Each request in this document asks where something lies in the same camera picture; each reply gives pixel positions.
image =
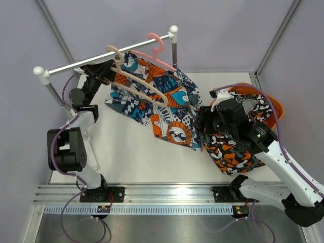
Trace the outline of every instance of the gray floor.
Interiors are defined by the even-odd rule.
[[[257,218],[272,227],[277,243],[306,242],[301,227],[290,221],[285,214],[270,206],[256,206]],[[87,220],[77,225],[84,215],[65,215],[64,226],[68,233],[80,242],[96,242],[103,233],[99,222]],[[119,216],[110,215],[105,219],[112,232],[111,242],[261,242],[252,221],[235,222],[221,233],[215,233],[227,223],[233,221],[231,216]],[[260,232],[267,242],[272,242],[271,233],[263,226]],[[37,243],[70,242],[60,228],[60,215],[45,214],[36,239]]]

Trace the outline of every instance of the orange basket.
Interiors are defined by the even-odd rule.
[[[256,94],[256,95],[261,95],[261,93],[255,89],[253,89],[254,86],[251,85],[251,88],[249,87],[232,87],[230,88],[228,91],[236,91],[237,93],[241,94],[241,95],[248,95],[248,94]],[[277,113],[278,119],[281,120],[282,116],[285,114],[285,110],[284,107],[282,106],[282,104],[277,101],[276,99],[274,99],[272,96],[268,95],[267,96],[270,98],[271,102],[273,103],[274,109]],[[271,129],[275,128],[275,119],[274,119],[274,115],[272,114],[269,118],[267,118],[263,123],[267,124]]]

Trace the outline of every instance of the clothing rack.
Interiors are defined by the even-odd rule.
[[[168,34],[160,36],[160,38],[164,41],[166,39],[170,39],[171,43],[172,43],[172,63],[173,63],[173,67],[177,68],[178,67],[178,63],[177,63],[177,42],[178,42],[178,27],[176,25],[173,25],[170,27],[170,31],[168,32]],[[120,52],[125,53],[125,52],[129,52],[131,50],[135,50],[141,47],[145,47],[148,46],[150,44],[156,43],[157,40],[156,39],[149,39],[146,40],[144,42],[140,42],[128,47],[124,47],[119,49]],[[113,57],[116,53],[115,52],[108,52],[96,57],[92,57],[92,58],[88,58],[82,61],[78,61],[78,62],[74,62],[68,65],[65,65],[63,67],[58,67],[52,70],[45,70],[40,66],[37,66],[34,68],[33,72],[36,76],[38,76],[38,78],[40,79],[40,81],[43,83],[43,85],[45,85],[45,87],[48,89],[48,91],[50,92],[50,94],[53,96],[53,98],[55,99],[55,101],[58,103],[58,105],[60,106],[60,108],[64,111],[65,115],[67,116],[68,119],[72,119],[73,115],[70,112],[70,108],[68,108],[65,103],[62,101],[61,97],[58,95],[57,91],[55,90],[55,88],[52,86],[51,81],[50,81],[50,76],[68,71],[68,70],[72,70],[90,63],[94,63],[94,62],[98,62],[104,59],[107,59],[109,57]]]

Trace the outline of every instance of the hanger hook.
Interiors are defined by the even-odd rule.
[[[121,71],[122,68],[120,66],[125,63],[124,55],[118,50],[117,47],[114,47],[112,45],[107,45],[105,50],[106,50],[106,52],[113,51],[116,53],[116,55],[119,57],[119,60],[115,59],[116,68],[118,71]]]
[[[155,39],[157,41],[157,43],[159,43],[159,47],[158,48],[156,48],[156,47],[153,48],[153,59],[157,59],[157,54],[164,51],[164,47],[165,47],[164,46],[164,42],[160,38],[160,36],[158,36],[155,33],[149,33],[149,34],[147,34],[146,37],[148,39],[152,39],[153,38],[153,39]]]

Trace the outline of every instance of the perforated metal strip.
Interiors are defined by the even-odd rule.
[[[45,207],[45,214],[60,214],[63,205],[48,205]],[[98,205],[70,205],[64,211],[64,214],[70,215],[93,215],[93,214],[111,214],[111,215],[233,215],[232,206],[229,205],[208,205],[208,206],[112,206],[110,213],[102,212]]]

